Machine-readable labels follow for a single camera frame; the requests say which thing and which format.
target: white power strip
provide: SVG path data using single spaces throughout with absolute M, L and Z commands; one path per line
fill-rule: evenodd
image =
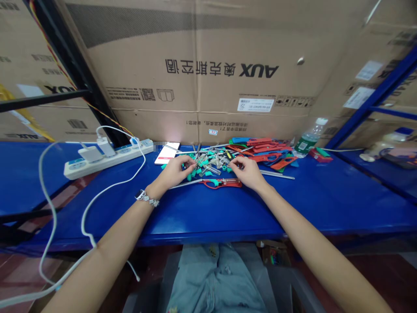
M 140 149 L 143 154 L 153 151 L 153 141 L 145 139 L 140 141 Z M 64 175 L 69 180 L 75 180 L 85 175 L 92 174 L 99 170 L 129 161 L 136 157 L 142 156 L 139 148 L 132 148 L 132 145 L 122 146 L 115 149 L 116 154 L 111 157 L 104 156 L 101 160 L 88 163 L 85 159 L 79 158 L 65 163 Z

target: green bottle label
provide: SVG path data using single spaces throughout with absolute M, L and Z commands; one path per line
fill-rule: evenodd
M 317 141 L 309 141 L 304 138 L 300 138 L 294 149 L 298 153 L 307 154 L 316 143 Z

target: phone screen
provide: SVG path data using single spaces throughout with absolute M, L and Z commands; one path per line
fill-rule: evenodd
M 167 143 L 167 146 L 170 146 L 174 149 L 179 148 L 179 143 Z M 167 164 L 169 160 L 175 157 L 175 150 L 172 150 L 168 147 L 163 147 L 158 157 L 155 160 L 155 164 Z

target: hand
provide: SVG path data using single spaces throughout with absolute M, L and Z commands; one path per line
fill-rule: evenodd
M 182 170 L 182 165 L 185 163 L 187 169 Z M 159 174 L 159 176 L 146 188 L 151 193 L 151 198 L 160 198 L 171 187 L 182 182 L 188 174 L 197 166 L 195 161 L 190 156 L 183 155 L 169 160 L 166 168 Z
M 242 164 L 244 169 L 239 169 L 237 164 Z M 238 156 L 237 158 L 230 161 L 230 167 L 236 176 L 242 181 L 242 183 L 255 190 L 256 192 L 268 185 L 254 160 L 248 159 L 247 157 Z

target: pile of tools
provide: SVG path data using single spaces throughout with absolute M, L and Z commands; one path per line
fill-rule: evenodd
M 197 163 L 197 167 L 188 175 L 189 183 L 180 184 L 186 186 L 192 183 L 204 183 L 207 187 L 217 189 L 222 186 L 239 186 L 238 179 L 197 179 L 192 181 L 196 176 L 212 176 L 213 174 L 221 175 L 222 171 L 232 172 L 229 163 L 235 157 L 243 155 L 256 162 L 263 162 L 274 171 L 261 170 L 263 175 L 275 176 L 286 179 L 295 179 L 291 176 L 284 176 L 282 171 L 285 166 L 295 165 L 296 157 L 292 155 L 292 147 L 287 143 L 280 143 L 271 138 L 232 138 L 229 143 L 215 145 L 207 148 L 201 148 L 199 144 L 197 150 L 193 147 L 193 151 L 182 152 L 177 150 L 177 155 L 187 154 Z

